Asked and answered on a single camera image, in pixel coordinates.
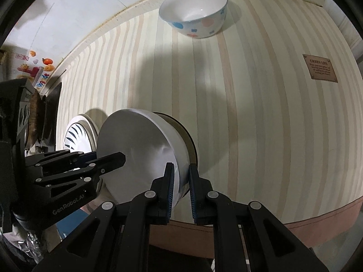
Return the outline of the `white bowl red pattern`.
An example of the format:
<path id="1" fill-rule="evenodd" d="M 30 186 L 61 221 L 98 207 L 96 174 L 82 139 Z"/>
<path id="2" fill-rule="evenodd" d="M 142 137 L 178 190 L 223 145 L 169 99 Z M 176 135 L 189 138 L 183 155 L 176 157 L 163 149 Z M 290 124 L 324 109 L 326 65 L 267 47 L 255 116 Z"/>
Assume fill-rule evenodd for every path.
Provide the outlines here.
<path id="1" fill-rule="evenodd" d="M 141 109 L 121 109 L 105 120 L 98 134 L 97 156 L 115 152 L 125 155 L 123 167 L 102 176 L 117 203 L 129 202 L 149 190 L 153 180 L 164 175 L 166 163 L 173 163 L 173 205 L 177 205 L 179 172 L 172 147 L 174 134 L 161 117 Z"/>

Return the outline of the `white bowl coloured dots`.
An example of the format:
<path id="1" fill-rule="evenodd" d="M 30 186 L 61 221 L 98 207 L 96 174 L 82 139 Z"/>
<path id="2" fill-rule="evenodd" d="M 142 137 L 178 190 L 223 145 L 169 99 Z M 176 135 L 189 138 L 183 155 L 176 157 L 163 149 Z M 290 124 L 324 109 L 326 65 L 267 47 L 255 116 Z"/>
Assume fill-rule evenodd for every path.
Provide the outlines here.
<path id="1" fill-rule="evenodd" d="M 192 38 L 215 35 L 226 20 L 228 0 L 165 0 L 159 17 Z"/>

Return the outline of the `white bowl dark rim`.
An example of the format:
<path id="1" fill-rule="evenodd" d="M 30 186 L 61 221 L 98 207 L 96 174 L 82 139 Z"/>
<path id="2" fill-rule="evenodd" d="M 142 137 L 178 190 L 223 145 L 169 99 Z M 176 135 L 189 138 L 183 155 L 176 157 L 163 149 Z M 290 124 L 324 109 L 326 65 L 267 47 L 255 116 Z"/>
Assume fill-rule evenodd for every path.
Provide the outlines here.
<path id="1" fill-rule="evenodd" d="M 188 130 L 180 121 L 165 113 L 157 112 L 159 117 L 166 121 L 174 130 L 175 141 L 172 141 L 172 147 L 176 153 L 178 165 L 178 199 L 186 195 L 189 190 L 188 172 L 191 164 L 198 164 L 198 151 L 194 140 Z"/>

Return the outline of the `steel wok with lid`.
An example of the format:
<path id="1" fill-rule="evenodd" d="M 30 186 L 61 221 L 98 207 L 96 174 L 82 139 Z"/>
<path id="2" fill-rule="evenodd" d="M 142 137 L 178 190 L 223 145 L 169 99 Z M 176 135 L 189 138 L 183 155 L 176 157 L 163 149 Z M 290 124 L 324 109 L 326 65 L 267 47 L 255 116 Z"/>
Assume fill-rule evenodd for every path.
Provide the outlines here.
<path id="1" fill-rule="evenodd" d="M 23 150 L 35 145 L 38 135 L 37 123 L 41 116 L 41 98 L 37 90 L 30 92 L 24 89 L 20 97 L 17 121 L 17 142 Z"/>

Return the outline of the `black induction cooktop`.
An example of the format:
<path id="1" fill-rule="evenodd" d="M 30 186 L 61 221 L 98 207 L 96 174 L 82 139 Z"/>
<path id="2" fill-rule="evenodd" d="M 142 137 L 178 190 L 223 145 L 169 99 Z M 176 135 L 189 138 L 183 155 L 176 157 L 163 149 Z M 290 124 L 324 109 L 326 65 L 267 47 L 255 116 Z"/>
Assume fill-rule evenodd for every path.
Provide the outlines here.
<path id="1" fill-rule="evenodd" d="M 55 151 L 56 142 L 56 118 L 60 102 L 62 83 L 59 83 L 48 95 L 42 97 L 40 127 L 37 137 L 41 147 L 45 151 Z"/>

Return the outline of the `striped cat counter mat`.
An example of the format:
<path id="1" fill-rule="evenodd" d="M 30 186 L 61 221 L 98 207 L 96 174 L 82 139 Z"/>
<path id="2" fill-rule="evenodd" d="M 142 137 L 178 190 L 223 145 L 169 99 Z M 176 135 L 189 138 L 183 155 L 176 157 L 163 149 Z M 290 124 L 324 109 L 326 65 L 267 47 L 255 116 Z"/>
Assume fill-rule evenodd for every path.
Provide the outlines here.
<path id="1" fill-rule="evenodd" d="M 330 59 L 313 80 L 303 54 Z M 191 39 L 156 10 L 101 35 L 62 77 L 57 147 L 80 113 L 124 108 L 180 121 L 199 171 L 241 203 L 262 202 L 307 245 L 348 231 L 362 206 L 362 77 L 333 19 L 302 0 L 229 0 L 216 35 Z"/>

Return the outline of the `brown mat label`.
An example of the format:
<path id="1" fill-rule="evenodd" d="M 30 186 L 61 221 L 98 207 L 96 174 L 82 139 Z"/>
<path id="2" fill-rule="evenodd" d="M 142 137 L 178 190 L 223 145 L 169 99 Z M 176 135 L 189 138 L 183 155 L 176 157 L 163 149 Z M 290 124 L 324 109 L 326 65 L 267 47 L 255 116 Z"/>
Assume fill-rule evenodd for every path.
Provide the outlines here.
<path id="1" fill-rule="evenodd" d="M 307 65 L 309 75 L 313 80 L 338 82 L 330 59 L 309 54 L 303 54 L 303 58 Z"/>

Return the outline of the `colourful wall stickers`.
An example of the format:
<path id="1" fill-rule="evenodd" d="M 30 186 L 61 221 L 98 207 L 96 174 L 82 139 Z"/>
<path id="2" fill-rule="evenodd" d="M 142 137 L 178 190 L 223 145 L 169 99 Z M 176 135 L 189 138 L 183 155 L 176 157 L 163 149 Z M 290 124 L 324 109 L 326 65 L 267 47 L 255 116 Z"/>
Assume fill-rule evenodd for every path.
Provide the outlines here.
<path id="1" fill-rule="evenodd" d="M 34 50 L 27 55 L 16 53 L 14 60 L 16 78 L 28 79 L 38 92 L 42 91 L 55 71 L 53 59 L 41 58 Z"/>

